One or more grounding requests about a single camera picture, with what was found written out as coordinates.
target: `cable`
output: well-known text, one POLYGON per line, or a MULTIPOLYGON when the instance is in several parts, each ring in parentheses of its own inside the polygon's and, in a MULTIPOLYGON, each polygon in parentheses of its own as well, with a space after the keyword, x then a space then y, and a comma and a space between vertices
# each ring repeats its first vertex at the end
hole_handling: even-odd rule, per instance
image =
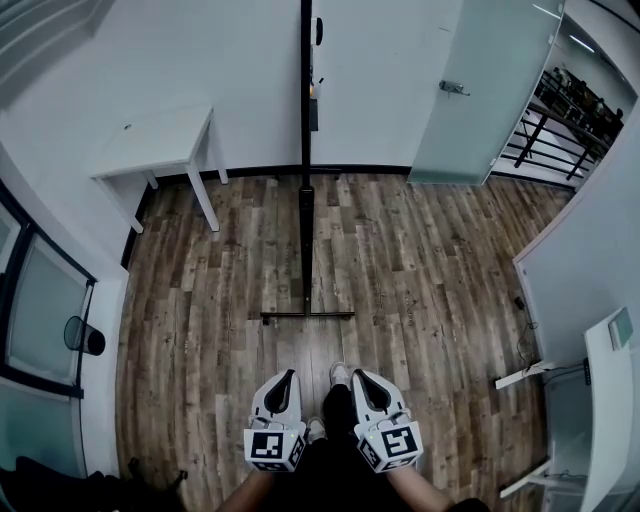
POLYGON ((551 382, 553 379, 557 379, 558 377, 562 377, 563 375, 569 375, 570 373, 580 372, 580 371, 582 371, 582 370, 583 370, 582 365, 580 365, 580 368, 577 368, 577 369, 575 369, 575 370, 571 370, 571 371, 568 371, 568 372, 562 372, 562 373, 559 373, 558 375, 554 375, 554 376, 553 376, 553 377, 551 377, 547 382, 545 382, 545 383, 544 383, 544 386, 546 386, 547 384, 549 384, 549 382, 551 382))
POLYGON ((559 478, 587 478, 587 475, 572 475, 571 473, 569 473, 569 470, 565 470, 562 473, 555 473, 552 475, 549 475, 547 473, 544 474, 545 478, 549 478, 549 477, 559 477, 559 478))
POLYGON ((527 322, 525 323, 524 329, 522 330, 522 334, 520 334, 520 338, 518 339, 518 342, 516 343, 516 350, 518 351, 518 355, 520 356, 520 359, 522 359, 522 362, 524 364, 528 364, 527 368, 524 370, 525 373, 529 372, 531 370, 531 368, 538 368, 540 370, 544 370, 545 372, 551 372, 551 371, 555 371, 555 370, 570 370, 572 368, 577 368, 578 366, 582 367, 582 363, 578 363, 578 364, 574 364, 572 366, 559 366, 559 367, 554 368, 553 370, 551 370, 551 369, 548 369, 548 368, 539 368, 537 365, 540 364, 540 363, 527 363, 527 360, 522 355, 522 351, 520 350, 520 344, 526 338, 527 330, 531 329, 532 331, 535 331, 538 328, 539 324, 538 324, 538 322, 534 322, 531 319, 531 315, 529 314, 529 310, 527 309, 526 306, 524 307, 523 311, 525 313, 527 322))

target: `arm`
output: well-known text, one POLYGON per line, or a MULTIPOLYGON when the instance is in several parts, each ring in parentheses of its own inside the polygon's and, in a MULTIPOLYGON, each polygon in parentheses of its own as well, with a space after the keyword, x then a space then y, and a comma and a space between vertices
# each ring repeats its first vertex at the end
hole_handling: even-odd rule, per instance
POLYGON ((220 506, 218 512, 251 512, 258 507, 273 486, 274 475, 252 471, 242 485, 220 506))
POLYGON ((387 478, 414 512, 445 512, 453 507, 449 496, 427 482, 411 466, 394 469, 387 473, 387 478))

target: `person's leg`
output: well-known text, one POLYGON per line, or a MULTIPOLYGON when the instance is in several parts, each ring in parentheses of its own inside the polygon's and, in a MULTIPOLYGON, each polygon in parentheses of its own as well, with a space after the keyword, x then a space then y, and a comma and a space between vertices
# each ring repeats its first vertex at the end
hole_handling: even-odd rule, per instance
POLYGON ((386 475, 376 474, 358 450, 353 428, 358 420, 351 395, 351 374, 344 363, 331 367, 331 390, 323 412, 327 437, 326 462, 332 472, 332 485, 340 488, 345 504, 352 510, 409 510, 395 492, 386 475))
POLYGON ((345 384, 336 384, 331 388, 322 404, 322 412, 329 439, 344 437, 353 432, 357 420, 351 390, 345 384))
POLYGON ((293 473, 278 473, 275 484, 260 510, 322 510, 325 495, 318 488, 325 487, 331 474, 331 455, 324 425, 319 419, 309 421, 307 445, 293 473))
POLYGON ((324 414, 327 437, 337 440, 348 436, 356 426, 356 413, 350 388, 350 373, 344 363, 335 363, 329 375, 331 390, 324 399, 322 412, 324 414))

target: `window frame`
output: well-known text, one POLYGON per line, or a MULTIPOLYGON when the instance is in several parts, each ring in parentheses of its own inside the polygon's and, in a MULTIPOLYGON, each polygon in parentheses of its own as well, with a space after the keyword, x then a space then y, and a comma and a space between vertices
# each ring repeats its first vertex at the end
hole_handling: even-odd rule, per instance
POLYGON ((78 271, 86 278, 86 307, 83 311, 83 320, 85 324, 89 316, 93 288, 97 280, 80 264, 73 260, 42 230, 42 228, 40 228, 40 226, 38 226, 38 224, 29 216, 24 208, 20 206, 13 195, 7 190, 2 181, 0 181, 0 203, 21 226, 20 232, 18 233, 11 250, 7 266, 4 271, 0 271, 0 377, 41 391, 70 398, 82 399, 84 398, 84 391, 81 386, 82 350, 78 351, 74 383, 64 384, 62 382, 49 380, 45 377, 34 375, 10 366, 8 364, 7 356, 8 336, 11 332, 13 302, 16 297, 18 282, 22 274, 23 267, 28 261, 28 255, 32 244, 35 242, 34 238, 36 236, 40 237, 42 241, 49 246, 49 248, 51 248, 74 270, 78 271))

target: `white shoe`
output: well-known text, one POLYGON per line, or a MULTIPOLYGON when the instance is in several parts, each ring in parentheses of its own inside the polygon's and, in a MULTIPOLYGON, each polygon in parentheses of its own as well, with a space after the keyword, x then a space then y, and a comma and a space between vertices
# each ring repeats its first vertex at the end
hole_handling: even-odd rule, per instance
POLYGON ((324 422, 318 416, 310 418, 307 424, 307 443, 312 444, 318 439, 326 438, 327 431, 324 428, 324 422))
POLYGON ((347 368, 347 365, 341 361, 337 361, 331 366, 329 380, 331 381, 331 387, 336 384, 344 384, 351 389, 351 372, 349 368, 347 368))

